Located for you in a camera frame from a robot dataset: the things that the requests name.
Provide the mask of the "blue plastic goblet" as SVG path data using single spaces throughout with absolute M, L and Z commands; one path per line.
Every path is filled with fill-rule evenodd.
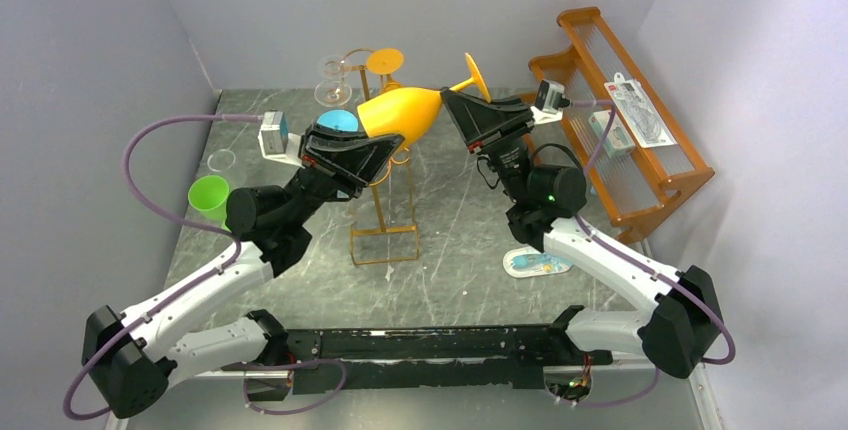
M 321 114 L 316 123 L 340 132 L 357 132 L 359 120 L 350 111 L 344 109 L 333 109 Z

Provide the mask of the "clear wine glass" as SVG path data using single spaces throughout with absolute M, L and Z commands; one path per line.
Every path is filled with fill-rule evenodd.
M 315 100 L 328 108 L 342 108 L 350 100 L 352 88 L 344 80 L 324 80 L 314 90 Z
M 350 72 L 350 66 L 344 57 L 338 54 L 322 57 L 317 68 L 319 75 L 325 80 L 344 80 Z

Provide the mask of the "orange plastic goblet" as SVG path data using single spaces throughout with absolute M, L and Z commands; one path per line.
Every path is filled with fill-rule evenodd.
M 393 73 L 397 72 L 404 63 L 403 53 L 395 48 L 382 48 L 374 51 L 366 60 L 366 69 L 379 76 L 381 79 L 380 91 L 386 93 L 402 87 L 394 79 Z
M 442 106 L 440 90 L 402 86 L 358 105 L 357 114 L 369 137 L 399 134 L 408 147 L 428 132 Z

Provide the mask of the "orange plastic goblet front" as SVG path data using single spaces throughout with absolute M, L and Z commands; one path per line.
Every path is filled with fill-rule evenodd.
M 374 51 L 366 60 L 366 69 L 379 76 L 381 79 L 380 91 L 386 93 L 402 87 L 394 79 L 393 73 L 397 72 L 404 63 L 403 53 L 395 48 L 382 48 Z

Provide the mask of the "green plastic goblet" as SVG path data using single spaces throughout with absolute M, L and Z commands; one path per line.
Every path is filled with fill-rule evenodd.
M 189 205 L 200 215 L 218 227 L 226 226 L 226 204 L 230 194 L 229 182 L 218 175 L 208 175 L 197 179 L 189 188 Z

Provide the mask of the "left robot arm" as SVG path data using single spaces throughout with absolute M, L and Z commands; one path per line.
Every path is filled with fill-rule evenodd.
M 108 413 L 135 416 L 177 384 L 230 364 L 278 367 L 287 334 L 269 312 L 201 332 L 197 323 L 295 266 L 311 243 L 306 225 L 314 214 L 360 196 L 406 144 L 395 131 L 372 135 L 316 123 L 302 134 L 264 124 L 258 141 L 265 159 L 294 173 L 284 185 L 228 194 L 225 222 L 215 233 L 229 246 L 161 293 L 122 311 L 103 306 L 87 318 L 81 376 L 94 383 Z

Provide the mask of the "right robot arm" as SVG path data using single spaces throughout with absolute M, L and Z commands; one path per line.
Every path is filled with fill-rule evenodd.
M 569 166 L 538 163 L 524 140 L 536 126 L 563 120 L 568 108 L 612 108 L 613 101 L 568 99 L 547 84 L 532 105 L 518 97 L 487 101 L 447 87 L 439 95 L 470 154 L 496 174 L 511 201 L 506 219 L 514 239 L 576 265 L 633 307 L 565 311 L 549 339 L 556 361 L 571 365 L 586 352 L 623 352 L 685 379 L 701 363 L 734 359 L 711 276 L 697 266 L 662 264 L 588 224 L 579 212 L 586 204 L 589 164 L 577 158 Z M 728 353 L 710 360 L 706 353 L 718 337 Z

